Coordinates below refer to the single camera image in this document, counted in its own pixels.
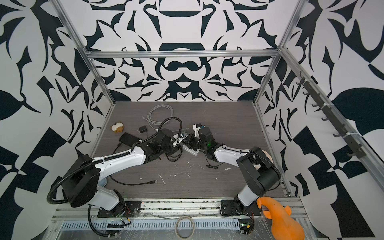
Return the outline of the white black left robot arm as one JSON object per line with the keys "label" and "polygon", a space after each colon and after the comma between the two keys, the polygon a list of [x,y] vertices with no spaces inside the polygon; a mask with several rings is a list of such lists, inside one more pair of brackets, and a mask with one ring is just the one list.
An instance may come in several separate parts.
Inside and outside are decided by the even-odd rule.
{"label": "white black left robot arm", "polygon": [[186,137],[185,132],[173,135],[172,131],[164,129],[148,141],[134,143],[124,152],[93,159],[89,155],[79,157],[66,173],[74,174],[62,185],[69,204],[73,208],[92,205],[107,211],[121,211],[125,207],[121,194],[100,186],[99,182],[122,170],[154,161],[162,154],[172,155]]}

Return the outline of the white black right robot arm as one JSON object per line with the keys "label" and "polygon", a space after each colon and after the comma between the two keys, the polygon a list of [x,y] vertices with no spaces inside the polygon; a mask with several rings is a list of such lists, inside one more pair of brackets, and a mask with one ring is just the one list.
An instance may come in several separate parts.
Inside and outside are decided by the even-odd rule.
{"label": "white black right robot arm", "polygon": [[185,149],[202,152],[210,161],[229,164],[240,169],[246,185],[235,196],[238,206],[250,206],[280,182],[280,171],[271,156],[261,148],[254,147],[249,150],[230,148],[217,142],[210,129],[200,124],[194,126],[194,131],[183,140]]}

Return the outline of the white network switch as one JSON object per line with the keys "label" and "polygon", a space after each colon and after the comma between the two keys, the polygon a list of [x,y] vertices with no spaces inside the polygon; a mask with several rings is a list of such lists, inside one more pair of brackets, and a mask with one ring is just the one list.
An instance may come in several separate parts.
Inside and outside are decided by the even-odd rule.
{"label": "white network switch", "polygon": [[199,154],[199,151],[200,151],[200,150],[194,150],[194,149],[192,149],[192,148],[189,148],[187,145],[183,145],[183,149],[184,149],[186,152],[188,152],[188,153],[190,153],[190,154],[192,154],[192,155],[194,155],[194,156],[197,156],[197,155]]}

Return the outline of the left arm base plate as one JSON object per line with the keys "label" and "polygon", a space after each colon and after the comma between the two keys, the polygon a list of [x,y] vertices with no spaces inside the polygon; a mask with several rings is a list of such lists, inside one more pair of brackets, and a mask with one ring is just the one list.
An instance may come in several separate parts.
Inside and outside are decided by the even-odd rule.
{"label": "left arm base plate", "polygon": [[123,217],[130,218],[140,213],[141,201],[125,201],[124,204],[118,204],[114,209],[107,211],[103,208],[99,208],[98,218],[114,218]]}

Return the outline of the black ribbed switch box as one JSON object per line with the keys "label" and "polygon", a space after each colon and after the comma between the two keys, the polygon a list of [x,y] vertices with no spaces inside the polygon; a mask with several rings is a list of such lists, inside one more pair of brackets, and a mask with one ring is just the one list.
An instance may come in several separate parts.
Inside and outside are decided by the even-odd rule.
{"label": "black ribbed switch box", "polygon": [[135,143],[139,141],[140,141],[139,138],[128,133],[123,133],[122,136],[119,138],[119,143],[129,147],[132,147]]}

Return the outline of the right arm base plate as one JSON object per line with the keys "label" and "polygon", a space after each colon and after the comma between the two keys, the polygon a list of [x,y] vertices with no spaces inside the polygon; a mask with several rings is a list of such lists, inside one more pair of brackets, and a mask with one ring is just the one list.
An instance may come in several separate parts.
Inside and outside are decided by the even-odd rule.
{"label": "right arm base plate", "polygon": [[220,215],[223,217],[232,216],[260,216],[261,209],[258,208],[256,201],[250,206],[244,207],[240,201],[235,200],[221,200]]}

